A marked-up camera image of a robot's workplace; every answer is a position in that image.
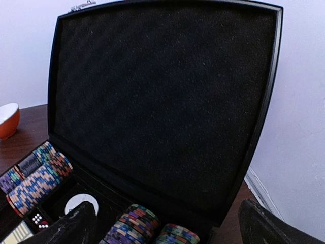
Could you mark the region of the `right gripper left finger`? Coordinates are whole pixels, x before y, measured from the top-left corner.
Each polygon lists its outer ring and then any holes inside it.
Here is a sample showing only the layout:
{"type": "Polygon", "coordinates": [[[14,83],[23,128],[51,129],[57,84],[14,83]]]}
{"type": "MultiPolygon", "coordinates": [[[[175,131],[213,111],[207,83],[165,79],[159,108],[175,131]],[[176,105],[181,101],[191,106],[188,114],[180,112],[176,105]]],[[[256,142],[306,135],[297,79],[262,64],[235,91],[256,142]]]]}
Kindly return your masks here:
{"type": "Polygon", "coordinates": [[[94,206],[80,203],[48,229],[24,240],[25,244],[95,243],[97,218],[94,206]]]}

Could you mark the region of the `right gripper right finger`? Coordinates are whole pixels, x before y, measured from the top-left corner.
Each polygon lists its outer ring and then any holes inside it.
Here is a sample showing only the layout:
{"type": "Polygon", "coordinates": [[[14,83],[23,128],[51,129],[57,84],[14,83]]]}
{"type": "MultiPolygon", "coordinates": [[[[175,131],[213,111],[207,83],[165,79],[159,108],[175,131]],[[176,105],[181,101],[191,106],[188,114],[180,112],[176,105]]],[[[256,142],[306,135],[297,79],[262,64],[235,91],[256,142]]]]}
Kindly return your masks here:
{"type": "Polygon", "coordinates": [[[238,219],[243,243],[323,244],[323,241],[285,223],[251,199],[242,201],[238,219]]]}

